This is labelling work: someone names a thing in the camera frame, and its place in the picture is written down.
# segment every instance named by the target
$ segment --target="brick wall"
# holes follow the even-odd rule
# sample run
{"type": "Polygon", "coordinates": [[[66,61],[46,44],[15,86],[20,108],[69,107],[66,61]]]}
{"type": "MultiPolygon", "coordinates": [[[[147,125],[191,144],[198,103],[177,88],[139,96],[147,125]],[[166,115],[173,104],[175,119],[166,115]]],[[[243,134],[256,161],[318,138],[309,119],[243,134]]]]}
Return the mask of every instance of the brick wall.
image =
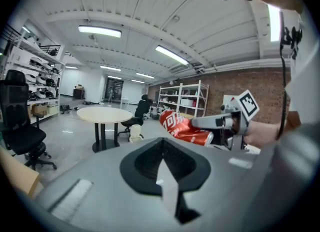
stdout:
{"type": "MultiPolygon", "coordinates": [[[[290,81],[290,73],[287,72],[287,81],[290,81]]],[[[209,85],[206,116],[220,114],[223,103],[223,95],[239,95],[249,89],[257,101],[260,112],[254,117],[255,121],[265,123],[278,123],[281,120],[283,85],[282,70],[277,68],[252,69],[229,71],[214,74],[206,74],[193,78],[186,78],[175,83],[196,84],[201,80],[209,85]]],[[[154,99],[160,86],[168,87],[169,83],[163,83],[149,87],[148,96],[154,99]]]]}

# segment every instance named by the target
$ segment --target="concrete floor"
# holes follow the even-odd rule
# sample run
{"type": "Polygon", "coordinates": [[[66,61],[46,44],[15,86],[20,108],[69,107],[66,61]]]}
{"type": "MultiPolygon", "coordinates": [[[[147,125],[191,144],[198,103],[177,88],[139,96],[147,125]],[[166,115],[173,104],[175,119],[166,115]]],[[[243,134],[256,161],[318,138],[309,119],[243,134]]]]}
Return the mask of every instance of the concrete floor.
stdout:
{"type": "MultiPolygon", "coordinates": [[[[89,107],[88,105],[81,104],[83,101],[72,100],[70,97],[61,98],[61,103],[69,104],[71,108],[75,106],[78,108],[89,107]]],[[[119,104],[108,103],[105,103],[104,106],[120,107],[119,104]]],[[[136,105],[129,105],[128,111],[134,114],[136,108],[136,105]]],[[[44,165],[43,167],[41,165],[36,166],[36,170],[41,174],[40,181],[44,187],[81,160],[94,155],[92,151],[92,144],[95,142],[94,123],[81,120],[77,116],[76,111],[70,111],[69,114],[60,114],[60,116],[53,116],[42,120],[40,121],[40,128],[46,133],[44,143],[46,144],[47,152],[52,156],[48,161],[52,161],[57,165],[57,170],[54,170],[50,165],[44,165]]],[[[114,125],[106,125],[105,129],[106,138],[113,139],[114,132],[108,130],[114,129],[114,125]]],[[[124,129],[123,125],[118,125],[119,132],[124,129]]],[[[145,139],[171,137],[158,120],[151,118],[144,121],[142,134],[145,139]]],[[[120,134],[118,142],[120,145],[129,144],[128,134],[120,134]]],[[[25,162],[23,155],[16,156],[16,158],[22,163],[25,162]]]]}

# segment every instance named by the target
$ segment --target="black office chair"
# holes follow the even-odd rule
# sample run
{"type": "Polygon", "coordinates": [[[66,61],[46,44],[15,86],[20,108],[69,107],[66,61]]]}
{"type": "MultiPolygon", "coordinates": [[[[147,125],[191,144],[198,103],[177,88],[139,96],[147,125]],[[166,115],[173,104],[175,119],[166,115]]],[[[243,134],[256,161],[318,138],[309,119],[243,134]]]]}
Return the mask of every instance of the black office chair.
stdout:
{"type": "Polygon", "coordinates": [[[36,127],[30,124],[28,115],[29,86],[26,84],[25,75],[16,70],[9,70],[5,80],[0,81],[0,106],[2,110],[3,125],[1,129],[5,146],[13,150],[17,155],[24,154],[26,166],[36,169],[36,164],[52,165],[53,162],[39,160],[44,154],[51,158],[46,152],[43,140],[46,133],[39,129],[39,118],[41,114],[33,114],[36,117],[36,127]]]}
{"type": "Polygon", "coordinates": [[[149,112],[149,108],[151,107],[153,101],[151,99],[148,99],[147,94],[144,94],[141,97],[141,99],[142,100],[138,103],[138,107],[135,110],[134,117],[132,117],[128,121],[121,122],[121,124],[123,126],[125,126],[126,129],[122,132],[119,132],[118,136],[119,136],[119,134],[130,133],[130,127],[132,125],[141,125],[142,126],[144,124],[144,115],[149,112]]]}

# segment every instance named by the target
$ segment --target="fluorescent ceiling light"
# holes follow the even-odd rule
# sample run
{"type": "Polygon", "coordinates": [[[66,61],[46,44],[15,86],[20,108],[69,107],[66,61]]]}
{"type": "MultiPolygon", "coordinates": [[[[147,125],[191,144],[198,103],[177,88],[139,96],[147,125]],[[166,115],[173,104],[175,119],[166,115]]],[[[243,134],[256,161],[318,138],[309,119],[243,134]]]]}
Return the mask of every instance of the fluorescent ceiling light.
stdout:
{"type": "Polygon", "coordinates": [[[22,29],[25,30],[27,33],[30,33],[30,31],[27,28],[25,28],[24,26],[22,26],[22,29]]]}
{"type": "Polygon", "coordinates": [[[164,48],[164,47],[161,47],[161,46],[157,46],[156,47],[156,51],[159,51],[161,52],[162,54],[165,54],[171,58],[173,58],[174,60],[184,64],[184,65],[187,65],[189,64],[189,62],[187,60],[184,60],[182,57],[176,55],[175,53],[171,52],[170,50],[164,48]]]}
{"type": "Polygon", "coordinates": [[[78,28],[80,32],[97,33],[97,34],[109,35],[117,38],[121,37],[121,31],[119,30],[112,30],[104,27],[86,26],[86,25],[79,25],[78,28]]]}
{"type": "Polygon", "coordinates": [[[111,68],[111,67],[107,67],[107,66],[100,66],[100,68],[103,68],[103,69],[108,69],[108,70],[117,70],[117,71],[121,71],[120,69],[116,69],[116,68],[111,68]]]}
{"type": "Polygon", "coordinates": [[[268,5],[270,16],[270,41],[280,40],[280,9],[278,7],[268,5]]]}
{"type": "Polygon", "coordinates": [[[141,73],[136,73],[136,75],[140,75],[140,76],[147,77],[147,78],[155,78],[155,77],[144,75],[144,74],[141,74],[141,73]]]}
{"type": "Polygon", "coordinates": [[[113,77],[113,76],[108,76],[108,78],[121,79],[121,78],[118,78],[118,77],[113,77]]]}
{"type": "Polygon", "coordinates": [[[132,79],[131,81],[144,84],[144,82],[142,82],[142,81],[138,81],[138,80],[134,80],[134,79],[132,79]]]}

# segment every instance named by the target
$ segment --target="red can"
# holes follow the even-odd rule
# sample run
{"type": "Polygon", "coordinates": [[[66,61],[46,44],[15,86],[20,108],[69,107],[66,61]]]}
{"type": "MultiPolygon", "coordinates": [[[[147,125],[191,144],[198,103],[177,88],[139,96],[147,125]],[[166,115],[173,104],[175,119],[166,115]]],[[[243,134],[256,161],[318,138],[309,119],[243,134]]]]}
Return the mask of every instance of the red can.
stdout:
{"type": "Polygon", "coordinates": [[[214,137],[212,132],[194,127],[190,119],[172,110],[164,111],[159,121],[172,136],[186,142],[206,146],[214,137]]]}

